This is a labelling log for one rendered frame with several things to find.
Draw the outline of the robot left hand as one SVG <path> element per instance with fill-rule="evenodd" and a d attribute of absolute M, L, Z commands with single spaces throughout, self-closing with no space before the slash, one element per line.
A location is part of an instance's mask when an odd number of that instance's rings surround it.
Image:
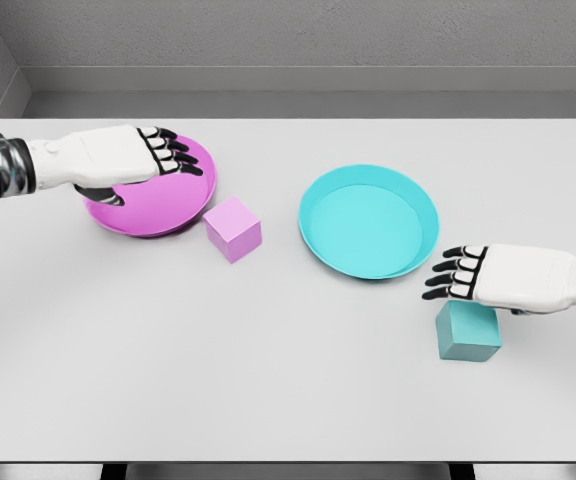
<path fill-rule="evenodd" d="M 97 203 L 124 206 L 124 199 L 115 191 L 117 185 L 140 184 L 172 174 L 203 175 L 189 147 L 163 127 L 106 127 L 74 133 L 65 140 L 71 162 L 66 181 Z"/>

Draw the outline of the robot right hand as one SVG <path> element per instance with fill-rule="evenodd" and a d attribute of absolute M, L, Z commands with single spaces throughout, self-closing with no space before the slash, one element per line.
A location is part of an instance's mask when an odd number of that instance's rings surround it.
<path fill-rule="evenodd" d="M 573 305 L 569 274 L 575 257 L 564 251 L 464 245 L 445 250 L 443 258 L 425 281 L 424 300 L 469 301 L 515 315 L 555 313 Z"/>

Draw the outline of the pink plate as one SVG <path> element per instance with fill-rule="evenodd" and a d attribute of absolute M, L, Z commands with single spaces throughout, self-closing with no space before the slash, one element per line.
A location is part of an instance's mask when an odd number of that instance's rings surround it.
<path fill-rule="evenodd" d="M 147 182 L 119 185 L 115 192 L 123 206 L 111 206 L 83 199 L 84 208 L 102 227 L 133 237 L 157 237 L 191 223 L 209 203 L 216 188 L 217 169 L 209 152 L 184 136 L 178 141 L 198 160 L 200 176 L 175 173 Z"/>

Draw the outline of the cyan block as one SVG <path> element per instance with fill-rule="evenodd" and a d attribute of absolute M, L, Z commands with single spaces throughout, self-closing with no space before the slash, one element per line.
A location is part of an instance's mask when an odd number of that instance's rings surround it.
<path fill-rule="evenodd" d="M 496 311 L 475 302 L 449 300 L 435 319 L 443 360 L 485 362 L 501 347 Z"/>

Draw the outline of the pink block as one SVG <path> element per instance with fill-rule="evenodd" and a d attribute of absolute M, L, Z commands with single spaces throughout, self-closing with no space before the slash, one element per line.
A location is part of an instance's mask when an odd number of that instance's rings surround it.
<path fill-rule="evenodd" d="M 208 239 L 230 263 L 262 244 L 260 219 L 237 196 L 208 210 L 203 221 Z"/>

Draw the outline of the cyan plate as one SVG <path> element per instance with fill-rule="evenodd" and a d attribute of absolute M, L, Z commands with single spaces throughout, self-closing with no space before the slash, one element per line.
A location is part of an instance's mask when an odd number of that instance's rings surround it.
<path fill-rule="evenodd" d="M 417 269 L 433 253 L 440 233 L 437 208 L 418 183 L 365 164 L 340 167 L 315 180 L 301 198 L 298 225 L 320 261 L 365 280 Z"/>

